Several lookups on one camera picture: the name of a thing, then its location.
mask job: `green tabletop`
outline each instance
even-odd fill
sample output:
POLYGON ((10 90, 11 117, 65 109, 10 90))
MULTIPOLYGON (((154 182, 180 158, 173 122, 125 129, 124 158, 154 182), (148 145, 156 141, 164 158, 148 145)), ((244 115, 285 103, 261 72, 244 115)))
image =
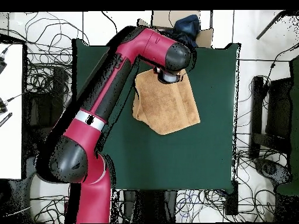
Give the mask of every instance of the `green tabletop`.
MULTIPOLYGON (((88 47, 77 40, 78 91, 108 49, 88 47)), ((103 153, 109 154, 114 162, 116 188, 232 191, 232 130, 239 45, 196 50, 196 66, 188 76, 201 123, 172 134, 158 135, 132 117, 134 77, 151 67, 140 61, 132 70, 110 123, 117 118, 121 104, 126 103, 103 147, 103 153)))

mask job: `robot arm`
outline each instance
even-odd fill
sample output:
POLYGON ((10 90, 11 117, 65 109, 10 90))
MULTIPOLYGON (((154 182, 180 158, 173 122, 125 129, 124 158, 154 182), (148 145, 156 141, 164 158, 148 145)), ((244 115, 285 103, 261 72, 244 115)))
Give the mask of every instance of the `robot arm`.
POLYGON ((129 27, 115 47, 103 56, 70 125, 60 136, 49 169, 63 183, 81 183, 77 223, 109 222, 110 178, 105 161, 95 153, 101 130, 109 120, 137 57, 157 67, 162 83, 179 80, 177 71, 190 62, 190 50, 144 26, 129 27))

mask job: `brown towel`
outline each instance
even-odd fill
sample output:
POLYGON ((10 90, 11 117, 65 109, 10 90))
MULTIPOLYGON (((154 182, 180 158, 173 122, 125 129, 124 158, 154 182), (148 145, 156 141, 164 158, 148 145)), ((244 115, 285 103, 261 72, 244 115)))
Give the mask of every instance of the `brown towel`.
POLYGON ((186 71, 180 71, 183 80, 163 84, 153 70, 136 76, 133 117, 145 122, 161 135, 179 131, 200 122, 186 71))

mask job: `cardboard box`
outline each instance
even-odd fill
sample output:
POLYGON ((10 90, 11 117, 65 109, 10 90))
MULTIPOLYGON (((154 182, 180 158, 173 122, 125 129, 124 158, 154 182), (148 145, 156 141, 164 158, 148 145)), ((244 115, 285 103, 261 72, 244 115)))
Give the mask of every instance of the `cardboard box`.
POLYGON ((190 15, 197 15, 199 17, 199 10, 154 10, 152 25, 173 28, 177 20, 190 15))
MULTIPOLYGON (((191 10, 191 11, 189 11, 189 10, 187 10, 187 11, 174 10, 174 11, 171 11, 171 15, 172 15, 172 12, 174 12, 174 14, 175 14, 173 17, 173 20, 175 20, 175 22, 177 20, 185 18, 189 15, 194 15, 194 13, 196 13, 196 12, 199 14, 199 10, 196 10, 196 11, 194 11, 194 10, 191 10)), ((169 10, 154 10, 153 19, 152 19, 153 27, 156 27, 159 30, 168 29, 169 28, 168 15, 169 15, 169 10)), ((150 27, 149 24, 147 24, 145 21, 143 21, 141 19, 138 20, 138 24, 150 27)), ((213 28, 201 30, 195 39, 196 44, 199 47, 211 48, 212 39, 213 39, 213 31, 214 31, 213 28)))

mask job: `white table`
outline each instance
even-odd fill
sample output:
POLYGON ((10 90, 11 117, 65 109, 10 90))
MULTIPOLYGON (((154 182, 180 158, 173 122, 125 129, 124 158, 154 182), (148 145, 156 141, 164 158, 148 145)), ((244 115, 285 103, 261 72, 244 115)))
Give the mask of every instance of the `white table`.
MULTIPOLYGON (((7 47, 0 44, 0 53, 7 47)), ((14 44, 5 54, 7 66, 0 74, 0 97, 8 100, 22 93, 22 45, 14 44)), ((0 179, 21 179, 22 148, 22 97, 7 105, 8 111, 0 115, 2 121, 9 113, 10 119, 0 127, 0 179)))

